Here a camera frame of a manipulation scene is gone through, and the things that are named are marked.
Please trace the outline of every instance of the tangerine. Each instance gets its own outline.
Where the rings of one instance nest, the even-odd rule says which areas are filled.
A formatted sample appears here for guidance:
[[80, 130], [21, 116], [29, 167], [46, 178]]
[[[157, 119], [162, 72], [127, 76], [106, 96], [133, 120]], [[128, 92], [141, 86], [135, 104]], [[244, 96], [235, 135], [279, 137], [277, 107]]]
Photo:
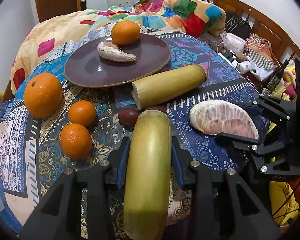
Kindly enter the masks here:
[[133, 21], [118, 22], [111, 30], [112, 41], [119, 45], [129, 45], [140, 37], [140, 27]]
[[54, 75], [41, 73], [28, 82], [23, 100], [31, 115], [46, 118], [52, 115], [61, 103], [61, 84]]
[[90, 101], [80, 100], [70, 106], [68, 116], [71, 123], [88, 126], [93, 122], [96, 114], [96, 108]]
[[66, 125], [60, 135], [61, 148], [72, 160], [86, 158], [91, 150], [91, 136], [87, 128], [81, 124]]

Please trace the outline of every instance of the black wire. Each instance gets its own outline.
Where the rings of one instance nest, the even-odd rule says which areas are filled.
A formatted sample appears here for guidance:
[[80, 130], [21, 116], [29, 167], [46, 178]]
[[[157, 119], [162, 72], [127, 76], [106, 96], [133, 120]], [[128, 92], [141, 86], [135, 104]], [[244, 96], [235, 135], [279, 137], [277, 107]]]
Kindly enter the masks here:
[[287, 215], [287, 214], [289, 214], [289, 213], [295, 212], [295, 211], [297, 211], [297, 210], [299, 210], [299, 208], [297, 208], [297, 209], [295, 209], [295, 210], [292, 210], [292, 211], [290, 211], [290, 212], [288, 212], [288, 213], [285, 213], [285, 214], [283, 214], [283, 215], [281, 215], [281, 216], [278, 216], [278, 217], [276, 217], [276, 218], [274, 218], [274, 219], [283, 217], [283, 216], [285, 216], [285, 215]]
[[275, 214], [277, 214], [279, 212], [279, 210], [281, 210], [284, 205], [289, 201], [289, 199], [292, 197], [292, 195], [294, 194], [294, 192], [297, 190], [297, 188], [299, 187], [300, 185], [300, 181], [298, 182], [297, 186], [295, 187], [295, 189], [292, 191], [292, 193], [290, 194], [290, 196], [286, 199], [286, 201], [281, 205], [280, 208], [277, 209], [276, 212], [273, 213], [272, 217], [274, 217]]

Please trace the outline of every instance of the black bag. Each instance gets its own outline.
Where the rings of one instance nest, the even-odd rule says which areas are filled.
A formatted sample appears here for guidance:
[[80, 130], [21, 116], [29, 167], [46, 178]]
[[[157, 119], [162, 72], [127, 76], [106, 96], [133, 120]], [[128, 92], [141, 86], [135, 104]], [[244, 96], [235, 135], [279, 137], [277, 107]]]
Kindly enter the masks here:
[[243, 38], [246, 41], [250, 36], [251, 27], [249, 23], [239, 19], [235, 13], [226, 12], [225, 31], [227, 33], [233, 33], [234, 35]]

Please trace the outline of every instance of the oval plate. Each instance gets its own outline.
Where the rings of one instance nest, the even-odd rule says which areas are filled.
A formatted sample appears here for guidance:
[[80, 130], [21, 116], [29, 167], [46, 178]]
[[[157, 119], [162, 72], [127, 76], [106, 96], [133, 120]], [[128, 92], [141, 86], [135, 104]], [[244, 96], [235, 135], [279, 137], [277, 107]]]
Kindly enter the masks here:
[[135, 43], [122, 47], [122, 51], [136, 55], [137, 60], [116, 62], [99, 56], [97, 46], [102, 41], [112, 41], [111, 36], [84, 44], [68, 58], [64, 73], [71, 83], [88, 88], [122, 85], [155, 73], [171, 56], [167, 43], [142, 33]]

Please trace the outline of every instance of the headboard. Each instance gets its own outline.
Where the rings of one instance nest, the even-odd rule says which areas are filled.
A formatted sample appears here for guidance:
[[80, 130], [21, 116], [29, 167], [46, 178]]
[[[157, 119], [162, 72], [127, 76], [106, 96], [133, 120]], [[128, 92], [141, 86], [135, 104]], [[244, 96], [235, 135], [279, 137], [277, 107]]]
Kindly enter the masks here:
[[255, 8], [239, 0], [213, 0], [212, 3], [222, 8], [226, 12], [234, 12], [239, 18], [242, 17], [243, 13], [245, 13], [248, 15], [246, 17], [246, 22], [249, 21], [250, 17], [253, 17], [255, 21], [253, 23], [251, 33], [255, 33], [271, 42], [272, 52], [277, 60], [280, 61], [282, 55], [286, 52], [288, 47], [293, 50], [290, 59], [292, 59], [294, 56], [300, 57], [299, 47], [292, 41], [287, 33], [273, 20]]

